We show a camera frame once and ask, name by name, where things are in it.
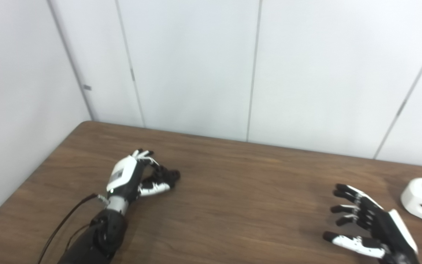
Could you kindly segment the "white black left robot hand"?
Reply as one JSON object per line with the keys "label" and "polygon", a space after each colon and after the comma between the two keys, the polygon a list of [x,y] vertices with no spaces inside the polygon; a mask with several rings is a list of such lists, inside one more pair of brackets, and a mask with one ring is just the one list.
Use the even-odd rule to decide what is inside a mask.
{"label": "white black left robot hand", "polygon": [[137,149],[115,164],[107,184],[107,198],[121,197],[129,204],[175,186],[174,172],[161,166],[151,150]]}

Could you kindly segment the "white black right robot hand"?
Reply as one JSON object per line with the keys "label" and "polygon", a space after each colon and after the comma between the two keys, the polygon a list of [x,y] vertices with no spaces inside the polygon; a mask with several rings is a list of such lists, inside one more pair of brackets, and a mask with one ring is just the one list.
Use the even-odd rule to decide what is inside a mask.
{"label": "white black right robot hand", "polygon": [[332,213],[344,213],[336,221],[341,227],[354,223],[370,237],[324,232],[323,239],[341,248],[377,259],[380,264],[418,264],[418,246],[397,210],[386,211],[379,203],[348,184],[336,184],[335,197],[347,199],[350,205],[331,207]]}

